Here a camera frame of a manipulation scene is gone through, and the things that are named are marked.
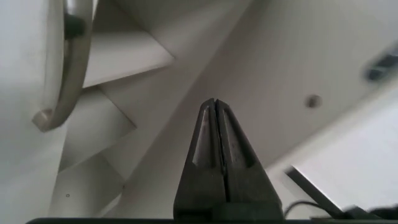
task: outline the white door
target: white door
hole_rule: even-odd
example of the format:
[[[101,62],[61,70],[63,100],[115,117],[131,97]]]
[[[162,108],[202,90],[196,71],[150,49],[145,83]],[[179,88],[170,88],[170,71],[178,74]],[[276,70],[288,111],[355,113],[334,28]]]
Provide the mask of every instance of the white door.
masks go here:
[[[47,216],[65,120],[83,86],[91,4],[0,3],[0,223]]]

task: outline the curved metal handle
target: curved metal handle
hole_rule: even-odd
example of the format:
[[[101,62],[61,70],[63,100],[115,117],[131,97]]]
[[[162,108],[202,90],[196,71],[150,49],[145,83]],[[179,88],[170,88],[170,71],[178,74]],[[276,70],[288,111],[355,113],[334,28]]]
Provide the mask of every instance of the curved metal handle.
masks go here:
[[[58,24],[49,17],[44,109],[33,118],[42,132],[61,126],[75,108],[86,76],[93,23],[92,0],[49,1],[49,4],[49,15],[58,17]],[[54,71],[56,66],[62,67],[62,76],[60,69]]]

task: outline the white surface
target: white surface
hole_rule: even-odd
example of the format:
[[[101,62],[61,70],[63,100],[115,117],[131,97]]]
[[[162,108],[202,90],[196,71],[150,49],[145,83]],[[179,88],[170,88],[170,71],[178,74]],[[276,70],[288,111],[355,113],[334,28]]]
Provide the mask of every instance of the white surface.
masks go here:
[[[291,204],[298,200],[306,200],[314,202],[292,179],[290,179],[285,171],[290,167],[290,164],[285,162],[282,158],[275,167],[269,167],[267,175],[271,180],[280,200],[282,201],[283,211]],[[327,217],[325,211],[307,205],[299,205],[291,210],[287,219],[309,219],[312,217]]]
[[[340,208],[398,202],[396,172],[398,80],[302,149],[315,150],[294,166]]]
[[[32,118],[45,76],[62,74],[58,66],[45,72],[46,51],[51,59],[62,55],[52,50],[59,42],[46,40],[48,32],[62,34],[62,8],[52,3],[46,28],[49,1],[0,2],[0,223],[46,217],[50,206],[67,127],[44,134]]]
[[[118,214],[171,217],[198,109],[211,97],[231,105],[268,167],[382,86],[368,83],[363,70],[398,39],[397,4],[254,1],[166,127],[148,144],[127,181]],[[322,97],[321,107],[305,107],[310,94]],[[117,158],[128,155],[126,151]],[[118,161],[120,167],[125,163]]]
[[[122,187],[123,179],[98,154],[59,173],[50,216],[95,217],[121,193]]]
[[[121,197],[122,197],[122,193],[120,192],[120,194],[118,196],[116,196],[110,203],[108,203],[105,207],[103,207],[103,209],[101,209],[101,211],[99,211],[96,214],[96,217],[109,217],[110,218],[112,211],[114,210],[116,205],[119,203]]]
[[[250,1],[122,1],[176,61],[171,66],[102,85],[139,128],[104,155],[127,179]]]
[[[93,0],[93,20],[95,18],[95,13],[96,13],[96,10],[97,10],[98,1],[99,0]]]
[[[60,171],[112,146],[134,129],[99,89],[84,91],[69,118]]]
[[[114,2],[98,3],[84,87],[164,67],[173,60]]]

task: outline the black cable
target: black cable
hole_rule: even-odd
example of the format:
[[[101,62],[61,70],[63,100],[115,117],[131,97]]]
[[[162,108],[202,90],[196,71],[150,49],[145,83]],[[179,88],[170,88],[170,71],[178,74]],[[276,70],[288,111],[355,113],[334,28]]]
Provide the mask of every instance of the black cable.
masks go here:
[[[337,213],[335,213],[335,212],[333,212],[333,211],[331,211],[331,210],[329,210],[329,209],[327,209],[327,208],[323,208],[322,206],[320,206],[320,205],[317,204],[317,203],[309,202],[309,201],[304,201],[304,200],[299,200],[299,201],[296,201],[296,202],[291,203],[291,204],[285,209],[285,211],[284,211],[284,217],[286,218],[287,215],[289,214],[289,212],[290,212],[294,207],[296,207],[297,205],[310,205],[310,206],[313,206],[313,207],[317,207],[317,208],[322,209],[322,210],[324,210],[325,212],[329,213],[329,215],[331,215],[332,217],[334,217],[335,215],[338,215]]]

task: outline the small screw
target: small screw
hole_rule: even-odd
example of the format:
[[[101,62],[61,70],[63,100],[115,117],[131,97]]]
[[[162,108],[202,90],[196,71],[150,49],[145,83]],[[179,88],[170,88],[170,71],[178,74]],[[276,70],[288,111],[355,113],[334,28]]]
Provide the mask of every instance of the small screw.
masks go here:
[[[322,99],[318,95],[310,95],[305,101],[308,108],[317,108],[321,105]]]

